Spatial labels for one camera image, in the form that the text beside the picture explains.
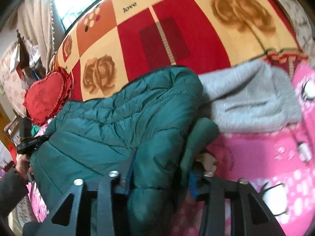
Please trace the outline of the dark sleeve forearm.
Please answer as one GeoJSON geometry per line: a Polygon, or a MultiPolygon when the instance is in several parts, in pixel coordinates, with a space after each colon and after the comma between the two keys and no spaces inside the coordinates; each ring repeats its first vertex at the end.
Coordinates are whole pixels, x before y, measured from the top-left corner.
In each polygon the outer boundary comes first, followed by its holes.
{"type": "Polygon", "coordinates": [[[23,199],[27,193],[27,179],[13,167],[1,179],[0,205],[1,217],[8,217],[9,213],[23,199]]]}

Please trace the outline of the left hand thumb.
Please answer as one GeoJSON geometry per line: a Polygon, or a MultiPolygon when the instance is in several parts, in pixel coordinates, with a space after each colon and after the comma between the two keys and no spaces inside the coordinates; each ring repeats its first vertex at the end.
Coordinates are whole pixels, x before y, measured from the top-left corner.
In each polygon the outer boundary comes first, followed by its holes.
{"type": "Polygon", "coordinates": [[[29,175],[32,174],[32,167],[30,166],[30,158],[27,155],[21,155],[17,159],[16,171],[20,177],[27,184],[29,182],[29,175]]]}

